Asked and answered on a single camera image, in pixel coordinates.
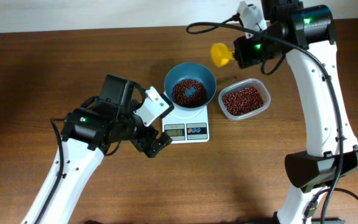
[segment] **digital scale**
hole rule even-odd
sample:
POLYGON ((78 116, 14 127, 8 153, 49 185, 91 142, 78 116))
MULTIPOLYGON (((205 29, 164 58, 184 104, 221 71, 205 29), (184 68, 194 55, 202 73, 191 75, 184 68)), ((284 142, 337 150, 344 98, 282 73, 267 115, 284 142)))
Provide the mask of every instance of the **digital scale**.
POLYGON ((162 131, 172 138, 172 144, 207 142, 209 140, 208 111, 206 105, 196 111, 177 107, 162 119, 162 131))

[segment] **brown tabletop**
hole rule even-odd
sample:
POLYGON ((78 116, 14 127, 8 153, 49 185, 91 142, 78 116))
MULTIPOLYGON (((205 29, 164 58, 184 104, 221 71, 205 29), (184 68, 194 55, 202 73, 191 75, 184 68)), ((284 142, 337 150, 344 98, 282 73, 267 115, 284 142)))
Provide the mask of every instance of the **brown tabletop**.
MULTIPOLYGON (((358 19, 336 24, 339 79, 358 138, 358 19)), ((184 27, 0 34, 0 223, 22 221, 47 176, 57 150, 50 118, 64 117, 98 95, 107 74, 162 92, 167 72, 182 62, 210 68, 217 93, 256 78, 269 90, 272 103, 255 117, 232 122, 215 97, 208 105, 209 142, 171 145, 155 159, 125 142, 96 169, 70 223, 219 223, 271 217, 290 186, 284 157, 306 150, 306 128, 286 62, 271 76, 262 75, 258 65, 245 70, 236 63, 214 67, 211 44, 232 46, 241 35, 227 29, 190 35, 184 27)), ((161 125, 161 120, 154 122, 159 129, 161 125)), ((358 172, 338 186, 358 195, 358 172)), ((358 223, 358 203, 335 193, 328 217, 358 223)))

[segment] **green led indicator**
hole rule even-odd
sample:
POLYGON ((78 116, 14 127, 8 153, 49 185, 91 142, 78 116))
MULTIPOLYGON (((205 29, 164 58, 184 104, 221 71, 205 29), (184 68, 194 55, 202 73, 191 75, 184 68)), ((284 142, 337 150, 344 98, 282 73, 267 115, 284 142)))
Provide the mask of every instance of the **green led indicator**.
POLYGON ((304 24, 310 24, 310 22, 311 22, 311 19, 303 19, 304 24))

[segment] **plastic tray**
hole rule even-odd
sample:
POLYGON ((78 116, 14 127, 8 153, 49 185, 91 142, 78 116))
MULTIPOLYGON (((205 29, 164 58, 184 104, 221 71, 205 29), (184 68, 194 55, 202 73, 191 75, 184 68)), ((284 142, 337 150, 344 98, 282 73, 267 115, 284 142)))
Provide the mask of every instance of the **plastic tray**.
POLYGON ((219 105, 221 106, 221 109, 222 109, 224 115, 226 115, 226 117, 231 121, 239 121, 241 119, 250 118, 252 116, 255 116, 255 115, 261 113, 262 111, 266 110, 269 107, 270 101, 271 101, 271 97, 270 97, 270 94, 267 91, 265 85, 261 81, 254 79, 254 78, 249 78, 249 79, 243 80, 241 82, 237 82, 231 86, 228 86, 224 90, 222 90, 219 94, 219 105), (224 106, 222 98, 226 94, 229 94, 229 93, 232 93, 235 91, 239 91, 244 88, 248 88, 248 87, 252 87, 252 86, 258 91, 258 93, 260 94, 262 99, 265 101, 265 104, 263 105, 263 107, 258 108, 254 111, 251 111, 249 113, 240 115, 240 116, 231 115, 227 111, 226 107, 224 106))

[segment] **yellow object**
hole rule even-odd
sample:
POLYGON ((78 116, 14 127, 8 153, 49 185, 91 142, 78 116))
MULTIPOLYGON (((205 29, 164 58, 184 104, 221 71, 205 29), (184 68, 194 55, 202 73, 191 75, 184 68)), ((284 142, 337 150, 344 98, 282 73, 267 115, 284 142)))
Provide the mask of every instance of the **yellow object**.
POLYGON ((213 44, 211 47, 212 61, 218 68, 234 60, 233 53, 234 51, 229 50, 228 47, 222 43, 213 44))

